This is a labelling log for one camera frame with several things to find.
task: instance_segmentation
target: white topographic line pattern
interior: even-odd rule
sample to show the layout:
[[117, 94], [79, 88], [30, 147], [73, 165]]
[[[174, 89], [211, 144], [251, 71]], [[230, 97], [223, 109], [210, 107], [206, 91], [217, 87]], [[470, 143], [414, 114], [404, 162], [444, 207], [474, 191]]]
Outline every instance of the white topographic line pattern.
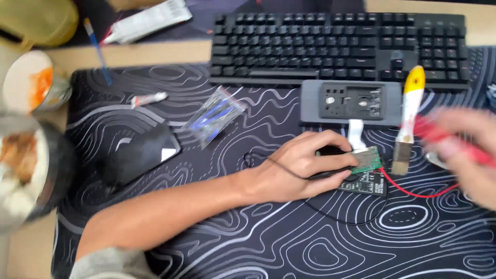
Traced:
[[[437, 106], [484, 106], [496, 47], [473, 48], [470, 55], [472, 89], [464, 94], [427, 90], [422, 113]], [[110, 88], [97, 70], [74, 76], [67, 135], [82, 168], [71, 194], [60, 204], [55, 278], [68, 277], [83, 227], [97, 211], [153, 190], [239, 171], [246, 168], [246, 152], [270, 154], [302, 131], [323, 129], [299, 126], [299, 89], [228, 87], [248, 109], [201, 150], [181, 126], [215, 90], [207, 81], [208, 66], [115, 69], [112, 75], [115, 85]], [[158, 91], [166, 91], [168, 99], [130, 108], [134, 95]], [[163, 121], [176, 132], [182, 153], [123, 191], [106, 194], [95, 160]], [[363, 140], [390, 158], [396, 134], [397, 129], [365, 130]], [[432, 194], [452, 185], [454, 178], [425, 161], [416, 143], [408, 175], [396, 181], [409, 191]], [[301, 201], [252, 205], [192, 226], [147, 252], [147, 258], [152, 270], [165, 279], [486, 279], [496, 275], [492, 212], [473, 204], [460, 189], [435, 199], [407, 196], [393, 186], [389, 192], [384, 211], [364, 226], [337, 224]], [[309, 202], [340, 219], [363, 222], [375, 215], [384, 198], [331, 191]]]

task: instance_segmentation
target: wooden desk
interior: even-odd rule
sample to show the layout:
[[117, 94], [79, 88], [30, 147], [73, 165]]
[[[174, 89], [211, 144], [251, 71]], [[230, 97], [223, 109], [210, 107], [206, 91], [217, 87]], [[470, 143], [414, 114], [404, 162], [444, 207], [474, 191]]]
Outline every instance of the wooden desk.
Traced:
[[[469, 45], [496, 45], [496, 5], [453, 4], [405, 0], [368, 0], [369, 12], [428, 12], [466, 15]], [[206, 62], [210, 58], [210, 41], [149, 43], [130, 46], [107, 46], [103, 54], [108, 66], [136, 66]], [[98, 67], [92, 47], [47, 52], [69, 72]], [[65, 126], [67, 107], [44, 117]], [[52, 260], [56, 215], [23, 226], [10, 240], [8, 276], [11, 279], [48, 279]]]

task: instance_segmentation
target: circuit board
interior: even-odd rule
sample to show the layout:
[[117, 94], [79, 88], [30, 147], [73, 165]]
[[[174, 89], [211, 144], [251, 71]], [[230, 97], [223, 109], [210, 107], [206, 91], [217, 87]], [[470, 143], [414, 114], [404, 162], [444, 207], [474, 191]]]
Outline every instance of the circuit board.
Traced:
[[352, 174], [361, 173], [369, 170], [374, 170], [382, 167], [377, 146], [368, 147], [364, 151], [353, 152], [353, 156], [358, 161], [358, 166], [351, 169]]
[[387, 183], [380, 171], [369, 170], [356, 175], [360, 176], [358, 180], [343, 182], [337, 190], [381, 197], [387, 195]]

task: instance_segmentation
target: green circuit board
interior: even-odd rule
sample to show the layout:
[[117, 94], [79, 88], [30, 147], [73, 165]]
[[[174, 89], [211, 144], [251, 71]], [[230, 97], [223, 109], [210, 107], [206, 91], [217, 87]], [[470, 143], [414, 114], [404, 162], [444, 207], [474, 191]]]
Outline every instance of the green circuit board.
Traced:
[[352, 154], [358, 160], [358, 166], [351, 169], [352, 174], [382, 167], [377, 146], [368, 147], [366, 150], [357, 153], [352, 152]]

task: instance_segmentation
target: black wire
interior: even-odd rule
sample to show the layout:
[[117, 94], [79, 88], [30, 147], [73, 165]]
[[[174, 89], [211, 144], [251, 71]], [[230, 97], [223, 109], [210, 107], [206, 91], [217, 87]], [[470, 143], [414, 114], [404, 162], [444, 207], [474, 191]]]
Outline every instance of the black wire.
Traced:
[[[276, 160], [270, 158], [269, 156], [264, 156], [264, 155], [261, 155], [259, 153], [256, 153], [256, 152], [247, 152], [244, 154], [243, 156], [243, 160], [244, 160], [244, 163], [247, 165], [248, 168], [252, 168], [253, 166], [250, 164], [250, 161], [249, 159], [247, 159], [247, 156], [251, 156], [251, 155], [257, 155], [259, 156], [260, 158], [263, 158], [263, 159], [267, 159], [271, 162], [273, 162], [274, 164], [276, 164], [277, 166], [279, 166], [280, 168], [282, 168], [283, 170], [285, 170], [287, 173], [293, 175], [294, 177], [296, 178], [299, 178], [299, 179], [303, 179], [303, 180], [309, 180], [309, 177], [301, 177], [300, 175], [294, 173], [292, 170], [288, 169], [287, 167], [283, 166], [282, 164], [280, 164], [279, 162], [277, 162]], [[303, 201], [303, 203], [305, 205], [307, 205], [309, 208], [313, 209], [314, 211], [316, 211], [318, 214], [328, 218], [328, 219], [331, 219], [333, 221], [336, 221], [338, 223], [341, 223], [341, 224], [345, 224], [345, 225], [350, 225], [350, 226], [361, 226], [361, 225], [366, 225], [368, 223], [371, 223], [372, 221], [374, 221], [381, 213], [382, 211], [384, 210], [384, 208], [386, 207], [386, 204], [387, 204], [387, 198], [388, 198], [388, 194], [389, 194], [389, 191], [388, 191], [388, 181], [387, 180], [384, 180], [384, 183], [386, 183], [386, 196], [385, 196], [385, 201], [384, 201], [384, 204], [382, 205], [382, 207], [380, 208], [380, 210], [372, 217], [370, 218], [369, 220], [365, 221], [365, 222], [362, 222], [362, 223], [351, 223], [351, 222], [347, 222], [347, 221], [343, 221], [343, 220], [340, 220], [336, 217], [333, 217], [323, 211], [321, 211], [320, 209], [314, 207], [313, 205], [311, 205], [309, 202], [307, 201]]]

